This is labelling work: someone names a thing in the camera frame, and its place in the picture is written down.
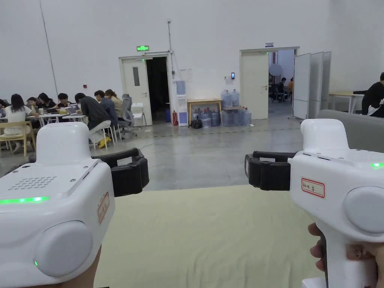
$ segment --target gray office chair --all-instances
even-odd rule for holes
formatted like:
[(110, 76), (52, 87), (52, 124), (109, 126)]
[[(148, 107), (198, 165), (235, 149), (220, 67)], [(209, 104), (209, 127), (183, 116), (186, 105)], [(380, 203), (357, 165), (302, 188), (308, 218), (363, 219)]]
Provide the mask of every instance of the gray office chair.
[(121, 133), (131, 133), (135, 137), (137, 134), (132, 131), (133, 125), (135, 124), (135, 120), (133, 118), (133, 113), (131, 111), (132, 107), (132, 97), (129, 94), (123, 94), (122, 98), (122, 118), (124, 121), (118, 121), (119, 125), (123, 127), (123, 131)]

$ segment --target black jacket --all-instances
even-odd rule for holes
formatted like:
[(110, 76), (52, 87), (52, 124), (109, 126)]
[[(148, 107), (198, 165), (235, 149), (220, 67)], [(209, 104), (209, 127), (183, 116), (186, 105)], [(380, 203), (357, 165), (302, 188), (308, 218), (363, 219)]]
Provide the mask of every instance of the black jacket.
[(101, 122), (109, 120), (107, 112), (92, 97), (86, 96), (80, 99), (81, 110), (88, 116), (88, 128), (91, 130)]

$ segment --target open doorway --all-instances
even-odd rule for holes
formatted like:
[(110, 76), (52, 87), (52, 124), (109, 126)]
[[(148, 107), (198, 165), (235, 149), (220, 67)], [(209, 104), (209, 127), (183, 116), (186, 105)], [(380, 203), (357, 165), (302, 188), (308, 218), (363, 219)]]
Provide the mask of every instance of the open doorway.
[(152, 122), (170, 122), (167, 57), (147, 59), (146, 66)]
[(290, 115), (296, 49), (268, 52), (268, 116)]

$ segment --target hand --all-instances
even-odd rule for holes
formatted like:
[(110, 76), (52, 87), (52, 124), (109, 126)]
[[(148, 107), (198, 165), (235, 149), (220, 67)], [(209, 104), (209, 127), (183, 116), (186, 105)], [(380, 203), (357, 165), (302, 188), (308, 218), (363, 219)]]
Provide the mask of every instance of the hand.
[(93, 288), (96, 269), (100, 260), (100, 253), (101, 253), (101, 246), (92, 265), (85, 272), (83, 272), (76, 278), (61, 284), (43, 285), (43, 286), (36, 286), (36, 287), (30, 287), (30, 288)]

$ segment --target red fire extinguisher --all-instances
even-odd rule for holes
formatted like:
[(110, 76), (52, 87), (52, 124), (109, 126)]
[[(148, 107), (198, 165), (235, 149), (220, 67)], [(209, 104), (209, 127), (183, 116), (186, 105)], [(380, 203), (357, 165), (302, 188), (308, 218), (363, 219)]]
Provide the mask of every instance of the red fire extinguisher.
[(179, 124), (179, 122), (177, 121), (177, 113), (175, 112), (175, 110), (172, 113), (172, 124), (173, 126), (177, 126)]

